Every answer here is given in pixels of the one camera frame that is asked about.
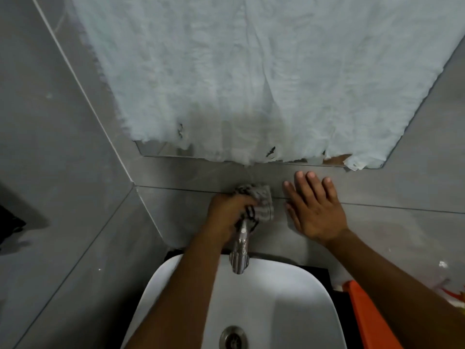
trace black object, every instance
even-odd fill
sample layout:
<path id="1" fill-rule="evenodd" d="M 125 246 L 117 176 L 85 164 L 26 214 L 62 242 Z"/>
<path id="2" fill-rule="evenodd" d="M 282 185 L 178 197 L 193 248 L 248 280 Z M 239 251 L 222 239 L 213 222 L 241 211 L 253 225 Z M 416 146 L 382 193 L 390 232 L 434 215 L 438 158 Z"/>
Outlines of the black object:
<path id="1" fill-rule="evenodd" d="M 11 234 L 23 230 L 25 225 L 24 221 L 0 206 L 0 244 Z"/>
<path id="2" fill-rule="evenodd" d="M 179 254 L 183 254 L 183 250 L 173 250 L 166 254 L 165 261 Z M 224 250 L 222 254 L 229 254 L 229 251 Z M 339 316 L 342 332 L 346 340 L 347 349 L 363 349 L 362 338 L 357 325 L 357 319 L 353 311 L 349 293 L 335 291 L 331 285 L 329 271 L 326 268 L 298 266 L 299 268 L 311 273 L 324 286 L 329 296 L 333 300 L 334 307 Z"/>

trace bathroom wall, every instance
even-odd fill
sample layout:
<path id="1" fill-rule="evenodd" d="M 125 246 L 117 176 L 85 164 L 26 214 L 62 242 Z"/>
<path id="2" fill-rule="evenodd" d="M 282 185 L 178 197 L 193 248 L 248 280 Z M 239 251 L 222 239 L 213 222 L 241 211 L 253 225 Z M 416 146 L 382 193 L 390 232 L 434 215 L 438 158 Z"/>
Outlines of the bathroom wall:
<path id="1" fill-rule="evenodd" d="M 0 102 L 0 347 L 117 343 L 166 247 L 32 0 L 0 0 Z"/>
<path id="2" fill-rule="evenodd" d="M 347 279 L 326 250 L 289 228 L 282 208 L 282 181 L 297 170 L 312 169 L 333 178 L 350 226 L 370 246 L 430 286 L 449 278 L 451 290 L 463 289 L 464 40 L 382 169 L 348 172 L 282 163 L 245 167 L 142 156 L 116 119 L 112 95 L 67 14 L 66 0 L 37 4 L 168 246 L 188 244 L 213 193 L 232 191 L 244 182 L 266 183 L 275 200 L 275 221 L 252 236 L 253 251 L 329 268 L 334 283 Z"/>

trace sink drain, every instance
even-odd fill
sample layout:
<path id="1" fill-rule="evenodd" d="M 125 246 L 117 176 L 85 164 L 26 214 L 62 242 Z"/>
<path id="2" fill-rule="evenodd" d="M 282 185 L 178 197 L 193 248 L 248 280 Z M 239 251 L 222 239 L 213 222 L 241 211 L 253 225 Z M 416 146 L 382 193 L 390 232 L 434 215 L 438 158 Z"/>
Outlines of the sink drain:
<path id="1" fill-rule="evenodd" d="M 229 326 L 219 337 L 219 349 L 247 349 L 247 337 L 241 327 Z"/>

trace sink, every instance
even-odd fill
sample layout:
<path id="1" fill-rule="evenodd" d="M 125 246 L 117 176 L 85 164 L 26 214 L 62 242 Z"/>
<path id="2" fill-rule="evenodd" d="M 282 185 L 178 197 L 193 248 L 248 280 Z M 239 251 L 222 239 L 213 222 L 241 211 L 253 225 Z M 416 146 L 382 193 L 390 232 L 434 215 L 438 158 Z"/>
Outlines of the sink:
<path id="1" fill-rule="evenodd" d="M 150 279 L 122 348 L 160 295 L 181 257 L 167 260 Z M 239 329 L 250 349 L 346 348 L 333 302 L 313 275 L 293 265 L 256 258 L 250 259 L 243 274 L 236 275 L 229 257 L 222 255 L 202 349 L 228 348 L 224 343 L 220 346 L 220 338 L 224 340 L 231 328 L 233 332 L 234 328 Z"/>

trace cleaning cloth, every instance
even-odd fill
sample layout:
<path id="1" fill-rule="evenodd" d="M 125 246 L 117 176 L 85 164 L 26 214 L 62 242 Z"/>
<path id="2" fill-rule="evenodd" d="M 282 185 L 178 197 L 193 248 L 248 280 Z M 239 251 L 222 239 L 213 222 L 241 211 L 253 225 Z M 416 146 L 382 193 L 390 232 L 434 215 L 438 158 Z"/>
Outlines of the cleaning cloth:
<path id="1" fill-rule="evenodd" d="M 246 213 L 241 218 L 241 220 L 246 218 L 252 222 L 253 226 L 250 231 L 255 229 L 259 221 L 269 222 L 273 220 L 274 209 L 270 187 L 268 185 L 242 185 L 236 188 L 235 193 L 247 194 L 258 201 L 256 206 L 246 206 Z"/>

